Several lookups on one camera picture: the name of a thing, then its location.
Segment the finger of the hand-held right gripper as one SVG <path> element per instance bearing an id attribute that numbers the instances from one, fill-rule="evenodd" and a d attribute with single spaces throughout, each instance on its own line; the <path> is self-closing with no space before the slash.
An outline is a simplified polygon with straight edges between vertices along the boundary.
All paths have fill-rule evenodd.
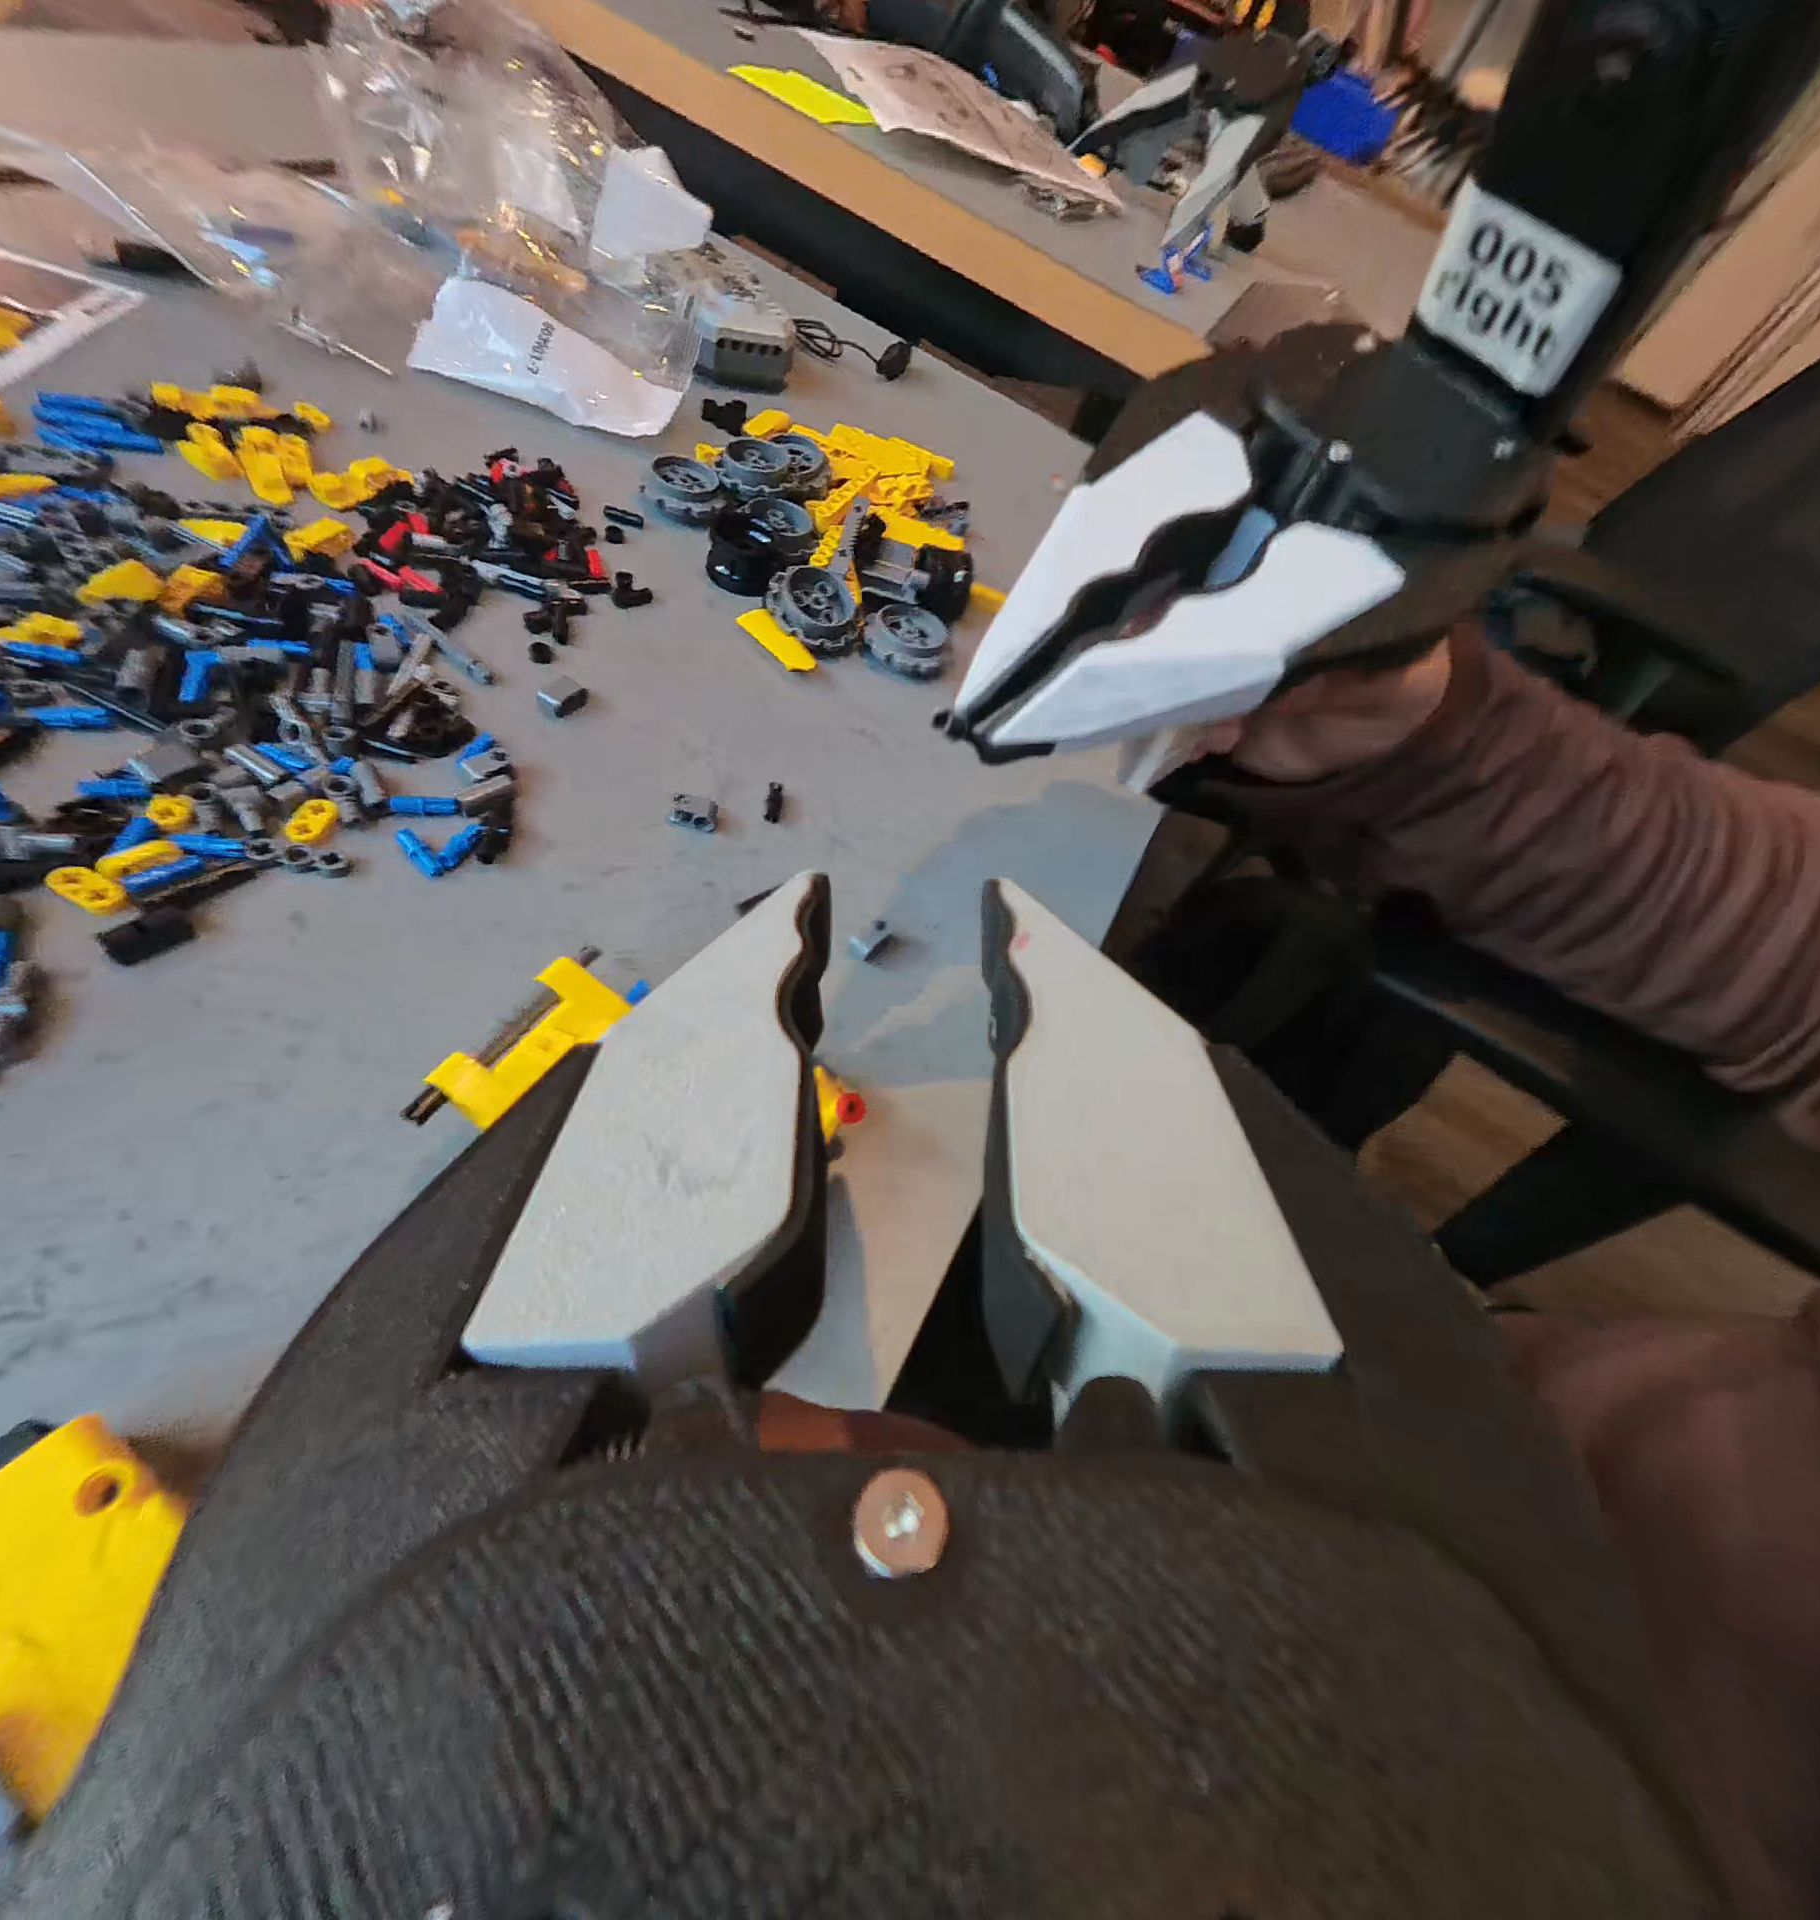
<path id="1" fill-rule="evenodd" d="M 1184 587 L 1162 610 L 1068 626 L 1078 551 L 1045 538 L 979 639 L 979 756 L 1118 750 L 1115 778 L 1150 792 L 1220 723 L 1282 690 L 1286 667 L 1375 612 L 1403 565 L 1368 538 L 1272 538 L 1232 586 Z"/>
<path id="2" fill-rule="evenodd" d="M 1078 481 L 1017 573 L 954 697 L 954 723 L 979 723 L 1017 671 L 1059 633 L 1085 587 L 1133 580 L 1151 536 L 1181 518 L 1228 513 L 1254 491 L 1244 437 L 1190 414 L 1101 478 Z"/>

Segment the person's right hand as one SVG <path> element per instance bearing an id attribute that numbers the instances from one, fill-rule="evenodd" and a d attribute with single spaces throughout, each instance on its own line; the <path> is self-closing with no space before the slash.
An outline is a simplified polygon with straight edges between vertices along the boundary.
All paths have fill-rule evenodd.
<path id="1" fill-rule="evenodd" d="M 1401 663 L 1349 663 L 1274 691 L 1247 716 L 1204 729 L 1192 763 L 1227 760 L 1272 784 L 1318 784 L 1401 750 L 1444 704 L 1448 636 Z"/>

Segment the grey desk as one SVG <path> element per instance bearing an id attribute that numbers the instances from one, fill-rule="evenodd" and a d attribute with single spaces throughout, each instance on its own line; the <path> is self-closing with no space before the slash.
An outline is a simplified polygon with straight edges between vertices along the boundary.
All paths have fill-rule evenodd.
<path id="1" fill-rule="evenodd" d="M 654 603 L 596 603 L 550 663 L 515 603 L 466 626 L 497 674 L 468 716 L 519 775 L 489 865 L 425 879 L 391 827 L 348 829 L 348 877 L 260 877 L 137 969 L 105 960 L 88 916 L 31 906 L 42 1028 L 0 1075 L 0 1432 L 95 1412 L 180 1451 L 220 1435 L 471 1138 L 450 1112 L 402 1119 L 425 1070 L 479 1047 L 544 960 L 596 946 L 615 993 L 659 986 L 803 870 L 833 887 L 826 1062 L 869 1119 L 831 1177 L 826 1308 L 780 1385 L 878 1404 L 979 1180 L 979 884 L 1009 877 L 1101 940 L 1155 812 L 1111 752 L 979 764 L 929 723 L 946 690 L 867 661 L 786 674 L 702 556 L 682 531 L 634 534 L 610 565 Z M 542 716 L 556 678 L 588 707 Z M 673 792 L 717 798 L 721 829 L 672 827 Z M 877 920 L 897 943 L 859 964 L 849 935 Z"/>

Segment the yellow chassis parts with wheels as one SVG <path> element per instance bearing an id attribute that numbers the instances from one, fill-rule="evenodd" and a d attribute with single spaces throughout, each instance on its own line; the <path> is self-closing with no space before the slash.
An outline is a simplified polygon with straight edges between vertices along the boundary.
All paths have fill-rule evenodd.
<path id="1" fill-rule="evenodd" d="M 954 461 L 922 445 L 835 422 L 815 428 L 780 408 L 702 408 L 709 437 L 654 455 L 642 505 L 711 538 L 704 569 L 735 597 L 766 597 L 811 565 L 844 581 L 859 612 L 920 605 L 946 628 L 999 612 L 978 576 L 972 505 L 946 495 Z"/>

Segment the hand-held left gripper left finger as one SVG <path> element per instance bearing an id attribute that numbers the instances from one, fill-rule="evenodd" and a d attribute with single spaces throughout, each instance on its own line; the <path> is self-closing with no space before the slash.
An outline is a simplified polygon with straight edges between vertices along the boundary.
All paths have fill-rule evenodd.
<path id="1" fill-rule="evenodd" d="M 759 1387 L 826 1293 L 831 879 L 796 873 L 595 1047 L 463 1331 L 481 1366 Z"/>

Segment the small blue crate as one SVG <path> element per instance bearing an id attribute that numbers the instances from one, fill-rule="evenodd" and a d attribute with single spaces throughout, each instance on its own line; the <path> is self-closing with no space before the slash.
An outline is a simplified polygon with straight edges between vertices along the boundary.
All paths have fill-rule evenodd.
<path id="1" fill-rule="evenodd" d="M 1387 146 L 1403 110 L 1378 99 L 1375 86 L 1354 71 L 1332 71 L 1307 84 L 1295 100 L 1290 133 L 1307 146 L 1367 169 Z"/>

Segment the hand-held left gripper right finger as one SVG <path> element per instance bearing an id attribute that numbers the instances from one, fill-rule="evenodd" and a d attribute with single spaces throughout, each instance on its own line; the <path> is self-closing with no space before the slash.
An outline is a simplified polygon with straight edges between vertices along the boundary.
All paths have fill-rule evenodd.
<path id="1" fill-rule="evenodd" d="M 1001 877 L 979 974 L 979 1326 L 1011 1401 L 1059 1429 L 1115 1385 L 1169 1427 L 1202 1379 L 1336 1379 L 1344 1338 L 1197 1028 Z"/>

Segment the grey battery box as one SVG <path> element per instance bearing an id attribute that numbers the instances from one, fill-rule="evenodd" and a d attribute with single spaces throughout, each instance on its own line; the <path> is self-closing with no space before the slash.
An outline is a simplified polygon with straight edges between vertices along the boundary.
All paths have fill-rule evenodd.
<path id="1" fill-rule="evenodd" d="M 682 258 L 695 323 L 695 373 L 721 389 L 779 396 L 791 385 L 796 331 L 754 270 L 717 242 Z"/>

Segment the printed paper sheet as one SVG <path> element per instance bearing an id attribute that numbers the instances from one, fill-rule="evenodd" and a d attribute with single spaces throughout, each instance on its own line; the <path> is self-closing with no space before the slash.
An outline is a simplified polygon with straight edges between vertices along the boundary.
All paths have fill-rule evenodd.
<path id="1" fill-rule="evenodd" d="M 1123 202 L 1036 110 L 1006 100 L 963 68 L 897 43 L 801 26 L 833 78 L 872 112 L 878 133 L 910 133 L 1036 179 L 1059 195 L 1118 212 Z"/>

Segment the person's right forearm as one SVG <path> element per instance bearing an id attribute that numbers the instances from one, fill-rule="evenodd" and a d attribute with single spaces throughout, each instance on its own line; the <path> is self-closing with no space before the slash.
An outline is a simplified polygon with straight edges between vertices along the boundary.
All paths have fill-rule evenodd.
<path id="1" fill-rule="evenodd" d="M 1235 772 L 1239 798 L 1820 1150 L 1820 792 L 1630 731 L 1475 620 L 1448 651 L 1401 750 L 1318 784 Z"/>

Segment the yellow paper sheet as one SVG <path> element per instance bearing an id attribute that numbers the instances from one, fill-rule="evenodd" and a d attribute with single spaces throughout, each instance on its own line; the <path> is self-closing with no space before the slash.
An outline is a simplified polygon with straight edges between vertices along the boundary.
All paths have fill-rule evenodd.
<path id="1" fill-rule="evenodd" d="M 729 75 L 825 128 L 878 126 L 867 103 L 791 68 L 733 65 Z"/>

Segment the pile of building pieces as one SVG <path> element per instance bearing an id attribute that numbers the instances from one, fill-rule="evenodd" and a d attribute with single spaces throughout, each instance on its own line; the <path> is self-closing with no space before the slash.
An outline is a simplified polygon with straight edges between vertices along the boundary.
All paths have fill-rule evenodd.
<path id="1" fill-rule="evenodd" d="M 260 877 L 346 877 L 396 821 L 430 879 L 515 845 L 515 760 L 466 707 L 466 626 L 515 603 L 550 663 L 654 590 L 640 513 L 515 446 L 458 476 L 314 461 L 332 416 L 234 382 L 0 401 L 0 1075 L 42 1027 L 35 895 L 137 969 Z"/>

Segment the black office chair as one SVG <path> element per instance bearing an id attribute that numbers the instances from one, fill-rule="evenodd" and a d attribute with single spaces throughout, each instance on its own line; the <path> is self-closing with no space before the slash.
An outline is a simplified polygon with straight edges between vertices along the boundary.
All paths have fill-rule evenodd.
<path id="1" fill-rule="evenodd" d="M 1514 587 L 1578 612 L 1578 691 L 1716 756 L 1820 686 L 1820 357 L 1688 440 L 1601 509 L 1578 548 L 1538 543 Z M 1437 1232 L 1482 1288 L 1676 1207 L 1820 1280 L 1820 1155 L 1672 1047 L 1630 1035 L 1447 938 L 1378 909 L 1375 986 L 1564 1128 Z"/>

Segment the yellow grey sticker sheet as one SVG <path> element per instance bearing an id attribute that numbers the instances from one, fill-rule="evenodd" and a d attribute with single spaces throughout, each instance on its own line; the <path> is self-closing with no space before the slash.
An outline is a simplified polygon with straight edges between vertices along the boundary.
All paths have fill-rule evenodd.
<path id="1" fill-rule="evenodd" d="M 0 249 L 0 393 L 142 302 L 132 287 Z"/>

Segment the yellow toy vehicle assembly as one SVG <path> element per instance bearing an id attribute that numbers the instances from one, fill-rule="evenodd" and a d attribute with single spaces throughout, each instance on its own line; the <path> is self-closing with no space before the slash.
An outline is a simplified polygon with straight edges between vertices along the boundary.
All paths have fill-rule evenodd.
<path id="1" fill-rule="evenodd" d="M 404 1121 L 450 1104 L 485 1133 L 588 1052 L 558 1148 L 637 1148 L 642 1164 L 702 1177 L 773 1173 L 791 1192 L 867 1113 L 815 1057 L 822 964 L 796 920 L 735 927 L 637 1001 L 561 954 L 537 978 L 548 1001 L 485 1052 L 425 1072 Z"/>

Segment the person's legs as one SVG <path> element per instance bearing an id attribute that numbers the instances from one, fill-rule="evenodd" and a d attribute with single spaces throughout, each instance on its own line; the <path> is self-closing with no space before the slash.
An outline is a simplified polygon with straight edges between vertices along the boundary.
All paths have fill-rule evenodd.
<path id="1" fill-rule="evenodd" d="M 1378 984 L 1372 909 L 1254 827 L 1164 812 L 1104 952 L 1349 1150 L 1459 1059 Z"/>

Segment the white black toy robot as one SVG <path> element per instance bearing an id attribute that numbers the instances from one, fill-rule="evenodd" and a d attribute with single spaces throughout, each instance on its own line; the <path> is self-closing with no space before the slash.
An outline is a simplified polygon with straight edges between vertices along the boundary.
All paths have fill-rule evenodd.
<path id="1" fill-rule="evenodd" d="M 1101 112 L 1068 156 L 1150 179 L 1169 146 L 1202 142 L 1202 165 L 1178 195 L 1159 242 L 1159 263 L 1140 267 L 1144 286 L 1178 294 L 1190 277 L 1209 277 L 1217 225 L 1242 249 L 1263 242 L 1268 193 L 1259 159 L 1282 142 L 1307 86 L 1329 78 L 1344 45 L 1318 29 L 1227 26 L 1197 57 L 1178 65 L 1118 107 Z"/>

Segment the black battery box yellow beams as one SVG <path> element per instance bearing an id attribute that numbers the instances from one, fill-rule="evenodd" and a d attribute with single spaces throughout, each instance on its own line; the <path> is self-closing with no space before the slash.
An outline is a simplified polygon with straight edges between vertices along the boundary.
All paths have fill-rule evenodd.
<path id="1" fill-rule="evenodd" d="M 97 1737 L 183 1522 L 95 1416 L 0 1435 L 0 1787 L 26 1822 Z"/>

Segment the small clear bag with axles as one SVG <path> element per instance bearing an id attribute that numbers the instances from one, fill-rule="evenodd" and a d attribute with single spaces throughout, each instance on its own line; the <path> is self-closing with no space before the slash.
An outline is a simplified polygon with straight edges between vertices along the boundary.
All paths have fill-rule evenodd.
<path id="1" fill-rule="evenodd" d="M 64 146 L 0 126 L 0 161 L 337 357 L 406 371 L 443 270 L 329 179 L 142 136 Z"/>

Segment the large clear plastic bag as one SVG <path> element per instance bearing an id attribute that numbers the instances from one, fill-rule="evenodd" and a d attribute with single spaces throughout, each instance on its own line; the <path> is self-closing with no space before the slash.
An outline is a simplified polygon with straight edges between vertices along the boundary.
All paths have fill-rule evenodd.
<path id="1" fill-rule="evenodd" d="M 511 3 L 329 3 L 337 179 L 432 254 L 615 349 L 695 373 L 682 258 L 711 207 Z"/>

